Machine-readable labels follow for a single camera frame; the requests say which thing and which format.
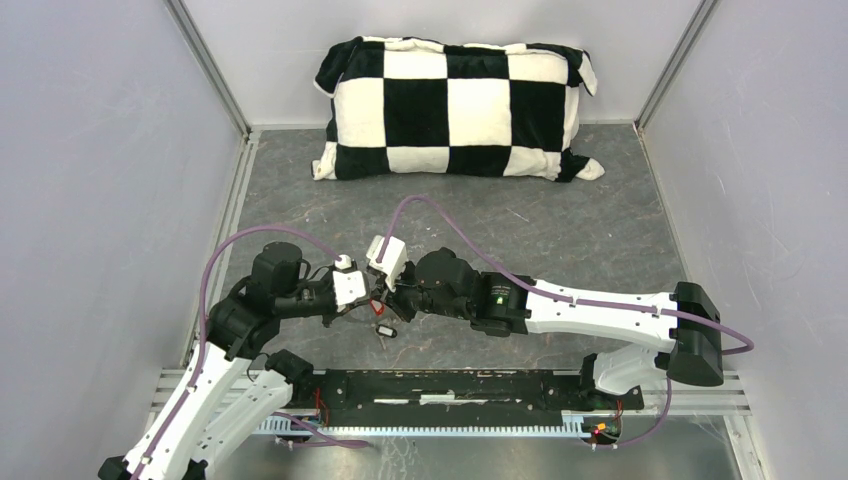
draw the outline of metal frame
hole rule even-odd
[[[255,376],[268,375],[269,372],[263,370],[252,371]],[[558,373],[565,375],[574,375],[577,372],[571,370],[563,370]],[[159,379],[159,384],[151,406],[150,418],[158,415],[166,402],[172,396],[177,388],[180,388],[181,380],[184,379],[185,370],[162,370]],[[229,392],[223,396],[223,401],[215,410],[215,413],[223,413],[229,406],[239,399],[244,399],[244,394],[255,388],[257,381],[250,381],[246,373],[240,374],[235,382],[230,387]],[[645,401],[645,409],[637,411],[625,411],[626,416],[656,416],[665,406],[666,390],[665,382],[657,381],[642,385],[642,395]],[[724,419],[727,427],[728,436],[730,438],[730,447],[736,458],[739,472],[743,480],[768,480],[771,477],[767,463],[761,455],[761,449],[758,448],[758,441],[755,435],[756,429],[752,422],[753,417],[751,408],[748,405],[748,399],[742,388],[742,382],[736,372],[724,372],[724,384],[720,387],[695,387],[691,385],[683,385],[673,383],[674,396],[672,397],[671,409],[669,415],[674,417],[690,417],[697,418],[701,416],[721,416]],[[353,427],[334,427],[322,429],[325,434],[331,435],[354,435],[354,436],[508,436],[508,437],[573,437],[573,428],[567,428],[567,422],[574,420],[577,416],[593,416],[603,415],[608,416],[610,411],[596,411],[589,414],[585,412],[570,412],[563,411],[564,425],[562,429],[558,428],[538,428],[538,429],[481,429],[480,432],[468,431],[468,429],[391,429],[391,428],[353,428]],[[257,422],[254,434],[268,434],[264,431],[268,428],[268,422],[273,419],[269,418],[265,422]]]
[[[200,68],[203,70],[203,73],[206,74],[206,78],[209,79],[209,83],[212,84],[218,98],[221,99],[221,103],[227,110],[227,114],[230,116],[230,120],[232,120],[233,125],[235,125],[242,135],[250,135],[251,126],[245,118],[244,113],[242,113],[238,102],[236,102],[233,92],[230,91],[230,88],[227,86],[227,82],[224,81],[224,76],[221,74],[221,70],[215,63],[215,59],[212,58],[212,54],[209,52],[206,42],[203,41],[203,37],[197,30],[197,25],[191,18],[191,14],[189,13],[185,3],[183,0],[164,0],[164,2],[168,7],[168,10],[171,12],[171,15],[174,17],[174,21],[177,22],[177,26],[180,27],[180,31],[183,33],[186,43],[188,43],[189,48],[191,48],[192,53],[194,53],[195,58],[197,58]]]
[[[253,172],[253,161],[256,158],[256,151],[259,146],[259,138],[262,136],[261,131],[255,131],[247,137],[247,141],[242,146],[239,158],[236,161],[233,169],[233,180],[230,183],[230,189],[227,193],[227,203],[224,205],[221,212],[221,219],[218,228],[218,234],[213,239],[213,243],[209,247],[209,255],[220,245],[227,237],[236,233],[238,230],[239,219],[241,218],[241,209],[244,206],[244,199],[247,196],[247,186],[250,183],[250,175]],[[230,265],[230,249],[224,252],[221,259],[218,260],[218,265],[212,270],[212,276],[209,278],[212,288],[209,293],[209,305],[216,303],[221,298],[221,292],[224,289],[224,279],[227,276],[227,267]],[[192,316],[189,320],[191,326],[183,343],[183,358],[181,365],[185,366],[191,359],[191,348],[196,338],[198,309],[200,308],[199,299],[195,299],[194,307],[192,308]]]
[[[668,87],[674,81],[674,78],[677,77],[678,72],[680,72],[680,68],[689,56],[692,46],[698,40],[704,29],[704,25],[706,25],[712,16],[718,3],[719,0],[701,0],[701,3],[698,4],[698,8],[695,9],[695,13],[689,20],[689,24],[683,30],[683,35],[678,40],[677,46],[674,47],[674,51],[671,53],[671,57],[668,59],[665,68],[663,68],[656,85],[651,90],[651,94],[648,95],[645,106],[642,107],[642,111],[639,112],[639,116],[636,118],[635,124],[637,129],[644,129],[651,121],[651,117],[654,116],[657,107],[663,97],[665,97],[666,92],[668,92]]]

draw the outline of black end cap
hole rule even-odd
[[[680,282],[672,300],[677,309],[720,323],[710,297],[697,283]],[[677,342],[668,357],[668,377],[687,385],[717,387],[724,383],[721,358],[721,332],[691,320],[680,319]]]
[[[274,370],[286,377],[286,380],[290,383],[295,383],[304,376],[311,374],[314,367],[311,363],[290,351],[280,350],[268,357],[268,360],[265,362],[265,370]]]
[[[107,458],[97,471],[97,478],[100,480],[129,480],[131,477],[132,474],[127,471],[124,457]]]

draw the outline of black panel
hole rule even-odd
[[[391,173],[385,147],[336,146],[336,178],[354,180]]]
[[[362,42],[342,74],[341,81],[354,78],[383,78],[383,42]]]
[[[448,81],[383,80],[386,144],[389,147],[446,147]]]
[[[566,148],[563,150],[562,155],[559,159],[559,175],[555,181],[557,182],[570,182],[574,179],[574,177],[580,173],[580,170],[586,168],[586,164],[589,162],[589,157],[584,157],[583,155],[574,155],[571,153],[571,148]]]
[[[509,78],[506,55],[500,51],[485,51],[494,54],[448,54],[448,78]]]
[[[618,399],[625,410],[645,406],[641,390],[621,397],[585,394],[578,375],[555,375],[552,370],[327,370],[297,382],[286,408],[314,408],[318,388],[333,426],[554,426],[562,425],[562,410],[614,410]],[[486,403],[450,408],[419,403],[422,394],[448,391],[456,398]],[[375,399],[406,399],[409,403],[386,405],[374,403]]]
[[[565,123],[565,86],[550,82],[510,80],[512,144],[562,150]]]
[[[509,146],[451,147],[447,173],[502,177],[511,151]]]

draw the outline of black object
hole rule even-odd
[[[250,279],[269,295],[288,295],[297,285],[302,259],[303,252],[297,245],[287,242],[269,243],[253,259]]]
[[[534,284],[532,278],[518,276]],[[477,272],[447,248],[406,262],[396,291],[378,282],[372,299],[384,303],[406,322],[417,312],[468,320],[473,330],[506,337],[527,333],[527,291],[494,272]]]
[[[710,297],[697,283],[679,282],[671,295],[677,309],[720,323],[721,318]],[[680,319],[672,332],[674,349],[667,359],[660,356],[657,366],[668,363],[668,377],[687,385],[717,387],[724,383],[721,359],[721,332],[714,328]]]
[[[294,382],[286,408],[315,408],[315,391],[331,412],[332,426],[470,427],[559,426],[562,411],[645,407],[641,389],[615,396],[581,392],[578,375],[554,370],[326,370]],[[451,395],[478,403],[421,404],[422,395]],[[392,404],[375,402],[395,400]],[[397,400],[407,400],[397,404]]]
[[[227,352],[228,360],[255,359],[280,332],[280,319],[321,315],[329,326],[343,313],[337,311],[333,269],[320,280],[301,279],[302,262],[297,246],[270,243],[254,259],[250,277],[212,307],[207,338]]]
[[[286,377],[289,382],[295,383],[311,375],[314,368],[311,363],[290,351],[280,350],[268,357],[268,361],[265,362],[265,370],[274,370]]]
[[[195,462],[188,461],[186,473],[181,480],[206,480],[206,467],[209,464],[206,460]],[[132,478],[132,472],[127,471],[127,462],[123,457],[107,458],[100,470],[97,472],[97,478],[100,480],[129,480]]]
[[[377,325],[377,328],[374,330],[377,332],[377,335],[380,335],[381,337],[397,337],[397,330],[389,327],[388,325]]]

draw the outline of wire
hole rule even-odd
[[[638,437],[631,438],[630,440],[625,440],[625,441],[620,442],[620,443],[615,443],[613,445],[595,445],[592,448],[600,448],[602,450],[615,450],[617,448],[626,447],[628,445],[633,445],[635,443],[639,443],[641,441],[647,440],[649,437],[651,437],[655,433],[657,433],[657,430],[659,430],[660,427],[668,419],[668,411],[671,409],[671,379],[666,378],[665,381],[666,381],[666,386],[667,386],[667,393],[666,393],[666,398],[665,398],[665,408],[663,408],[663,411],[662,411],[662,413],[660,413],[660,416],[657,417],[657,423],[655,423],[651,428],[648,429],[648,431],[639,435]]]
[[[304,422],[303,420],[295,417],[294,415],[289,415],[288,413],[283,412],[274,412],[271,414],[274,417],[283,417],[287,418],[290,422],[294,422],[298,426],[303,429],[309,431],[312,435],[324,440],[323,442],[315,442],[315,443],[294,443],[289,444],[294,448],[300,447],[344,447],[344,448],[365,448],[370,447],[371,444],[366,442],[365,440],[337,440],[333,437],[324,435],[319,432],[314,425],[308,422]]]
[[[316,268],[315,271],[312,272],[312,276],[309,277],[309,280],[313,280],[315,277],[318,276],[318,272],[320,272],[321,270],[324,270],[325,268],[329,269],[329,268],[332,268],[332,266],[331,265],[323,265],[323,266]]]
[[[200,377],[200,372],[203,370],[203,365],[206,363],[206,322],[209,321],[209,315],[206,313],[206,293],[209,289],[209,278],[212,276],[212,269],[215,267],[215,262],[224,253],[224,250],[227,249],[233,242],[236,240],[250,235],[252,233],[257,232],[283,232],[289,233],[296,237],[300,237],[316,247],[318,247],[321,251],[329,255],[334,261],[341,260],[341,257],[338,253],[336,253],[332,248],[325,245],[323,242],[313,237],[312,235],[297,230],[295,228],[286,227],[284,225],[260,225],[257,227],[246,228],[240,232],[236,232],[226,240],[224,240],[218,248],[212,252],[212,256],[209,258],[209,261],[206,262],[206,268],[203,269],[203,276],[200,279],[200,307],[198,308],[198,315],[200,316],[199,321],[197,322],[197,330],[198,330],[198,347],[197,347],[197,365],[195,366],[194,372],[189,377],[188,385],[186,385],[186,389],[183,390],[183,393],[180,394],[177,401],[174,403],[174,408],[171,409],[170,413],[165,417],[165,420],[162,421],[162,425],[153,435],[153,438],[150,440],[150,444],[148,444],[147,448],[141,454],[141,458],[151,458],[153,452],[156,450],[156,447],[159,445],[159,442],[162,440],[162,437],[165,435],[165,432],[168,431],[168,427],[171,426],[171,423],[174,422],[174,418],[176,418],[177,413],[183,408],[186,400],[188,400],[189,392],[194,391],[197,387],[197,379]],[[138,480],[141,473],[144,471],[145,463],[139,462],[136,469],[133,471],[132,476],[130,476],[130,480]]]
[[[257,355],[256,358],[254,358],[253,360],[254,361],[259,360],[259,357],[261,357],[262,355],[265,355],[265,361],[268,361],[268,359],[271,358],[271,355],[268,355],[265,352],[260,352],[259,355]],[[250,383],[253,383],[256,380],[250,378],[250,367],[251,367],[251,365],[247,366],[247,370],[245,370],[245,373],[247,374],[247,379],[250,380]]]
[[[524,282],[523,280],[521,280],[520,278],[518,278],[515,275],[513,275],[512,273],[510,273],[509,270],[507,270],[506,267],[504,267],[503,265],[498,263],[496,260],[494,260],[493,258],[486,255],[480,249],[480,247],[475,245],[474,242],[471,241],[470,238],[468,238],[468,235],[466,235],[465,232],[463,232],[462,229],[459,228],[459,225],[456,224],[456,220],[454,220],[453,217],[451,217],[444,209],[442,209],[442,207],[438,203],[436,203],[430,197],[427,197],[425,195],[410,195],[410,196],[404,198],[403,201],[401,201],[400,204],[398,204],[397,208],[395,209],[395,213],[392,216],[391,223],[389,223],[389,228],[386,231],[386,236],[383,237],[384,238],[383,246],[380,247],[380,253],[377,254],[377,262],[383,261],[383,255],[385,255],[386,249],[389,246],[389,239],[392,238],[392,234],[394,233],[395,228],[397,227],[398,220],[400,219],[400,214],[403,213],[403,210],[406,208],[406,206],[408,204],[412,203],[412,202],[424,202],[424,203],[430,205],[431,207],[433,207],[433,209],[435,209],[439,213],[439,215],[442,216],[442,218],[445,220],[445,222],[447,222],[447,224],[450,225],[451,228],[453,228],[453,230],[456,232],[456,234],[459,235],[459,238],[461,238],[468,245],[468,247],[471,248],[471,250],[475,254],[477,254],[478,257],[480,257],[481,259],[483,259],[483,261],[485,261],[486,263],[491,265],[495,270],[500,272],[504,277],[511,280],[514,284],[516,284],[519,287],[527,290],[528,292],[532,292],[532,293],[535,293],[536,295],[539,295],[539,296],[542,296],[542,297],[545,297],[545,298],[550,298],[550,299],[553,299],[553,300],[558,300],[558,301],[561,301],[561,302],[575,303],[576,305],[613,308],[613,309],[617,309],[617,310],[630,310],[630,311],[634,311],[634,312],[650,313],[652,315],[669,315],[669,316],[677,317],[679,319],[689,320],[689,321],[698,323],[700,325],[704,325],[706,327],[718,330],[719,332],[724,333],[726,335],[729,335],[729,336],[735,338],[736,340],[739,340],[740,342],[745,344],[741,347],[736,347],[736,348],[724,350],[722,352],[722,354],[724,354],[724,355],[734,355],[734,354],[737,354],[737,353],[749,352],[749,351],[754,349],[754,342],[750,338],[746,337],[745,335],[737,332],[736,330],[733,330],[732,328],[724,326],[720,323],[713,322],[710,319],[700,317],[698,315],[694,315],[694,314],[691,314],[691,313],[688,313],[688,312],[681,312],[679,310],[672,310],[672,309],[665,309],[665,308],[659,309],[658,307],[651,307],[651,306],[647,306],[647,305],[637,305],[637,304],[633,304],[633,303],[606,302],[606,301],[601,301],[601,300],[590,300],[590,299],[585,299],[585,298],[579,298],[575,302],[575,299],[573,297],[568,296],[568,295],[559,295],[559,294],[556,294],[556,293],[553,293],[553,292],[548,292],[548,291],[542,290],[540,288],[534,287],[533,285],[529,285],[526,282]]]

